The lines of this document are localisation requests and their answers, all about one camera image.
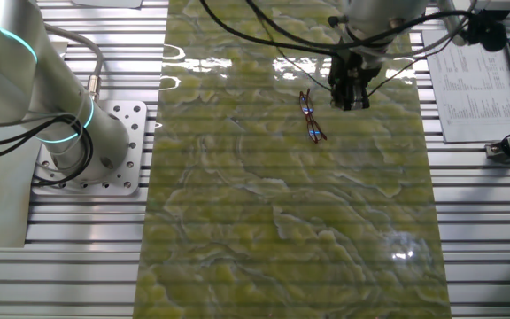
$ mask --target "white robotic arm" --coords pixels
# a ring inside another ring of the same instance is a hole
[[[0,123],[33,114],[73,114],[93,141],[93,157],[78,176],[94,181],[109,175],[128,153],[128,133],[113,115],[98,107],[66,63],[54,51],[35,0],[0,0]],[[27,129],[36,123],[23,124]],[[38,134],[55,166],[69,174],[84,148],[68,123]]]
[[[332,26],[340,34],[339,44],[359,43],[368,38],[390,32],[396,28],[408,26],[412,21],[424,15],[429,0],[344,0],[343,16],[331,17]],[[476,1],[467,10],[471,12]],[[456,12],[452,0],[437,0],[440,12]],[[488,51],[498,51],[506,45],[506,31],[493,19],[478,15],[467,18],[459,17],[462,12],[444,18],[448,36],[431,48],[451,39],[456,45],[482,43]],[[375,78],[388,58],[413,57],[414,53],[407,55],[387,54],[392,40],[408,32],[393,33],[377,41],[360,45],[349,50],[336,50],[341,58],[334,58],[328,82],[332,87],[332,102],[335,107],[344,111],[364,109],[369,107],[366,87]]]

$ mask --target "marble slab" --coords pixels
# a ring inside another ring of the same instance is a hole
[[[244,2],[208,3],[267,37]],[[335,1],[259,3],[289,31],[337,42]],[[327,83],[329,58],[285,53]],[[134,318],[451,317],[413,71],[344,113],[197,0],[171,0],[164,55]],[[299,106],[308,88],[318,144]]]

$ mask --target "metal mounting plate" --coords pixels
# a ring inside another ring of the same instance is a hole
[[[138,190],[147,106],[144,102],[114,100],[100,101],[98,104],[104,111],[118,117],[127,128],[129,145],[127,146],[128,152],[124,163],[103,180],[91,184],[74,181],[66,183],[64,187],[35,187],[33,193],[39,196],[52,197],[72,197],[72,195],[76,195],[107,198],[131,196]],[[44,146],[41,147],[38,162],[45,166],[48,165],[48,168],[56,169],[50,159],[50,154]],[[56,180],[62,176],[60,173],[53,173],[38,166],[35,168],[35,174],[50,180]]]

